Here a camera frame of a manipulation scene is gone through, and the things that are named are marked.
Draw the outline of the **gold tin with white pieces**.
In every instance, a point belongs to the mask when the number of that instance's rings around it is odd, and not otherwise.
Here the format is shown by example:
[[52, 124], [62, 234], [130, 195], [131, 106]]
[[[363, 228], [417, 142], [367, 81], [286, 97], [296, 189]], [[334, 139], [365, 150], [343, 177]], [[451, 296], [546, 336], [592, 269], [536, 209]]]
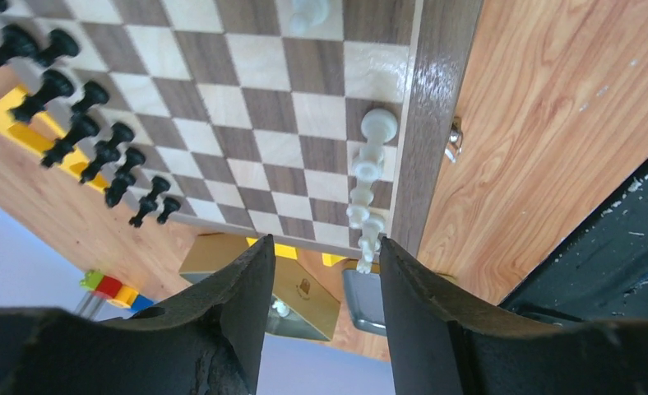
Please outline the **gold tin with white pieces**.
[[[249, 246], [247, 237], [199, 235], [178, 273], [198, 283], [235, 260]], [[275, 257], [275, 279], [266, 331], [279, 337], [329, 342], [335, 334], [340, 301], [301, 265]]]

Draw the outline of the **small yellow rectangular block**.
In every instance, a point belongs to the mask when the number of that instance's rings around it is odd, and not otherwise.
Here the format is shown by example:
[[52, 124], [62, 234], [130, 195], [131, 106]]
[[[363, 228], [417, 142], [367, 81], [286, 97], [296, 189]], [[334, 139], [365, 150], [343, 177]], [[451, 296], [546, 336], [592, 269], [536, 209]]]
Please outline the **small yellow rectangular block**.
[[263, 245], [265, 245], [266, 247], [272, 246], [273, 253], [277, 258], [287, 258], [295, 261], [298, 260], [298, 252], [295, 247], [286, 244], [276, 243], [273, 240], [271, 240], [269, 237], [266, 236], [261, 238], [247, 237], [246, 241], [249, 248], [255, 245], [256, 251], [260, 251]]

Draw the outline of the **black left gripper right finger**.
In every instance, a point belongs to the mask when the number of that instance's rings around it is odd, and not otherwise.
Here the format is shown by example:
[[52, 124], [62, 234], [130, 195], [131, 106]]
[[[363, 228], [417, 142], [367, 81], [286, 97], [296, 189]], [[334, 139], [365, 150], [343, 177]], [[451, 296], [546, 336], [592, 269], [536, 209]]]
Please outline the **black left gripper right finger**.
[[648, 394], [648, 320], [534, 321], [472, 295], [389, 238], [380, 277], [399, 394]]

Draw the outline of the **white chess queen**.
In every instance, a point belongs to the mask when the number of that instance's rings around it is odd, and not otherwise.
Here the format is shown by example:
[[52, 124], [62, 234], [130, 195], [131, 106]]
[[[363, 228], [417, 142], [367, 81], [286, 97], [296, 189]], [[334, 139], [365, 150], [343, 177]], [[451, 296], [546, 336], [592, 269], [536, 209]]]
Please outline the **white chess queen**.
[[372, 109], [361, 121], [361, 133], [366, 139], [352, 161], [352, 170], [358, 181], [373, 183], [383, 175], [383, 146], [398, 132], [397, 117], [386, 109]]

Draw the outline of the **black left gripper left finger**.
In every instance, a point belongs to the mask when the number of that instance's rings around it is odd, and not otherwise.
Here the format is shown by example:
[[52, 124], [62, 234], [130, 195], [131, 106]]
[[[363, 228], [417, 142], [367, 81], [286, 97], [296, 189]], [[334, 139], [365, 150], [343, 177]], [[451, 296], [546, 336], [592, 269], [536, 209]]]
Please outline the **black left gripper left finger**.
[[130, 318], [0, 308], [0, 394], [254, 394], [274, 277], [266, 235]]

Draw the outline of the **white chess piece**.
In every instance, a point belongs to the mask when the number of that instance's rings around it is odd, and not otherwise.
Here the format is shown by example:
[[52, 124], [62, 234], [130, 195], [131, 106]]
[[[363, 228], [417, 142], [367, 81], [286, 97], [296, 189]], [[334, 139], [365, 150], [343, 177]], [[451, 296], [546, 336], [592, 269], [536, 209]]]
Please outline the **white chess piece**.
[[385, 225], [385, 218], [373, 212], [360, 226], [362, 235], [359, 238], [359, 248], [362, 255], [356, 266], [359, 273], [369, 274], [372, 271], [374, 255], [380, 248], [378, 236]]

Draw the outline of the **yellow arch block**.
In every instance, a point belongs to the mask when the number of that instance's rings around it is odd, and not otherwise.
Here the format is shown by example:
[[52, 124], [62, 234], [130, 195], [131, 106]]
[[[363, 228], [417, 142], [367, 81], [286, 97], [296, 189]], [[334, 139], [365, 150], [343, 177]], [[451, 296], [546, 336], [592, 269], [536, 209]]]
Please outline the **yellow arch block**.
[[347, 257], [331, 253], [321, 253], [322, 264], [326, 267], [333, 267], [341, 261], [347, 260]]

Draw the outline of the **wooden chess board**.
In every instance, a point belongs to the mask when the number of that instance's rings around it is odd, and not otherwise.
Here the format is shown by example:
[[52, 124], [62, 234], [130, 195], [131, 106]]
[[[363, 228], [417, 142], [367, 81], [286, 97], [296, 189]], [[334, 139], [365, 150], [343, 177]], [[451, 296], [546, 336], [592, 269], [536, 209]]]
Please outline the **wooden chess board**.
[[11, 1], [16, 23], [81, 47], [55, 68], [76, 92], [49, 109], [60, 124], [88, 81], [104, 135], [128, 125], [145, 156], [125, 196], [155, 176], [182, 202], [175, 221], [357, 256], [346, 209], [352, 161], [372, 109], [398, 120], [383, 146], [370, 210], [419, 250], [480, 1]]

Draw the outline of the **yellow triangle frame block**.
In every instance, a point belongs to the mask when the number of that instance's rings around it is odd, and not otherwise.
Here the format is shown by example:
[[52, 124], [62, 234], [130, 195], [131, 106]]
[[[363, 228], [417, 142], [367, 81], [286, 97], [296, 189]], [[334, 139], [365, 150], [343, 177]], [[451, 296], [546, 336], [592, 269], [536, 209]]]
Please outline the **yellow triangle frame block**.
[[[42, 159], [44, 152], [53, 147], [54, 140], [64, 136], [65, 132], [48, 113], [43, 112], [35, 116], [34, 120], [39, 124], [52, 130], [53, 137], [41, 134], [34, 127], [19, 123], [8, 113], [10, 108], [21, 104], [28, 91], [23, 85], [16, 86], [0, 98], [0, 135], [15, 142], [21, 148], [37, 155]], [[58, 167], [77, 179], [80, 178], [82, 170], [90, 163], [88, 156], [81, 148], [73, 148], [72, 153], [67, 154], [62, 164]], [[86, 183], [97, 192], [103, 192], [110, 183], [99, 172], [95, 178]]]

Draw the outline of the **white chess king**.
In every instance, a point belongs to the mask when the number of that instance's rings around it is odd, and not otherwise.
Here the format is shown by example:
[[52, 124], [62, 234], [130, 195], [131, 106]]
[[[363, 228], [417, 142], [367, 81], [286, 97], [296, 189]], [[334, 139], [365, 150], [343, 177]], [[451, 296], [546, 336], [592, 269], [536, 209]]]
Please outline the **white chess king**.
[[346, 215], [349, 227], [361, 229], [363, 223], [370, 217], [370, 204], [374, 199], [372, 183], [357, 180], [355, 187], [349, 192], [349, 205]]

